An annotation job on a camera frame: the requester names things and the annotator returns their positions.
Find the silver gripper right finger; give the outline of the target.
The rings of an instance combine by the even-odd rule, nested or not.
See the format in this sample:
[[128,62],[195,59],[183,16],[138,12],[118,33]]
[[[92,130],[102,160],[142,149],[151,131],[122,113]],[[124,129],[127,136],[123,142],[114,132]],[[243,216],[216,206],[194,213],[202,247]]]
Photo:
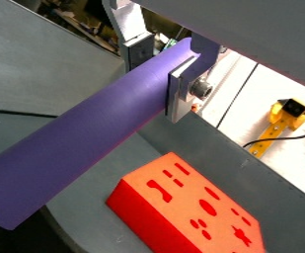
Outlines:
[[215,65],[220,46],[192,33],[190,54],[167,74],[167,97],[164,115],[175,124],[191,111],[194,99],[204,100],[212,86],[204,77]]

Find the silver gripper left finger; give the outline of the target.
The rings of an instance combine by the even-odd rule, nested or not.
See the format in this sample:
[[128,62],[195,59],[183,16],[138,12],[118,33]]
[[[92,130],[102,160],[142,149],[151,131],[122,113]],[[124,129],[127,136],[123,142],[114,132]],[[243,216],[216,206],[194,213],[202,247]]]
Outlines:
[[131,71],[152,57],[154,36],[147,30],[142,7],[132,0],[102,0],[119,38],[119,52]]

